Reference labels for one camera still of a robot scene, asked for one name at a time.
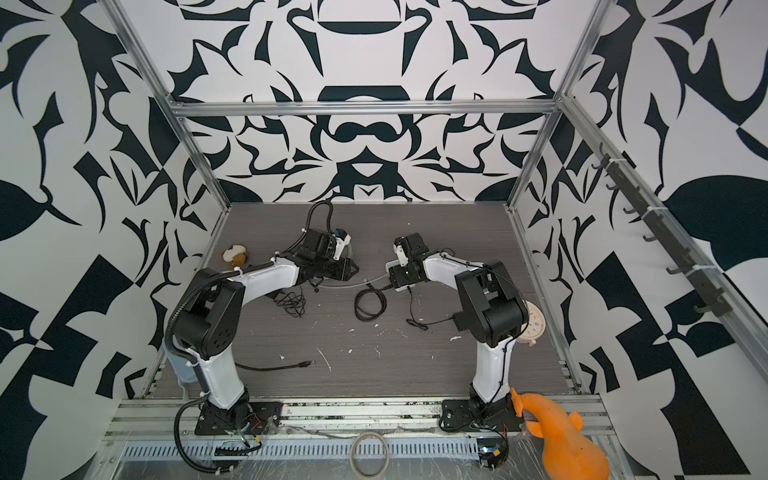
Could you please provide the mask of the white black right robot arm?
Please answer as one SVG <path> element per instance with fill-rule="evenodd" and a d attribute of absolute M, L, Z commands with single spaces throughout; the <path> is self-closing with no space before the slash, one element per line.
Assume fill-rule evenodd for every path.
<path fill-rule="evenodd" d="M 396 259 L 386 269 L 395 290 L 437 282 L 456 291 L 460 310 L 453 322 L 477 345 L 471 392 L 482 405 L 505 399 L 510 394 L 512 349 L 527 329 L 529 310 L 504 264 L 472 262 L 431 250 L 418 233 L 396 238 L 393 251 Z"/>

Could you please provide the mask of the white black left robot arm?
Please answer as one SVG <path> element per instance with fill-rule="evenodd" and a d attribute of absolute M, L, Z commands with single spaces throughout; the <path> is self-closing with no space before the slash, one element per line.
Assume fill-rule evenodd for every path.
<path fill-rule="evenodd" d="M 195 275 L 168 319 L 164 344 L 191 365 L 208 404 L 228 411 L 247 398 L 231 348 L 242 307 L 310 280 L 350 280 L 359 271 L 343 255 L 350 244 L 343 229 L 308 229 L 265 263 Z"/>

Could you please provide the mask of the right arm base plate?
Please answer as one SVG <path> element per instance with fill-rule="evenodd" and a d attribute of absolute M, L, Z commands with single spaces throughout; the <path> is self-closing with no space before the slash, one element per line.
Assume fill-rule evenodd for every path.
<path fill-rule="evenodd" d="M 523 419 L 518 417 L 511 398 L 484 404 L 479 398 L 446 399 L 441 403 L 438 426 L 446 432 L 469 432 L 488 428 L 494 431 L 519 432 Z"/>

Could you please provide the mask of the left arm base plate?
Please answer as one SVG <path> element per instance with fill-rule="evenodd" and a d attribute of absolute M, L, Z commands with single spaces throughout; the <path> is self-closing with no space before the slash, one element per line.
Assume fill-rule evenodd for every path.
<path fill-rule="evenodd" d="M 229 410 L 206 401 L 200 408 L 195 434 L 217 436 L 240 432 L 259 435 L 277 427 L 282 417 L 282 402 L 241 401 Z"/>

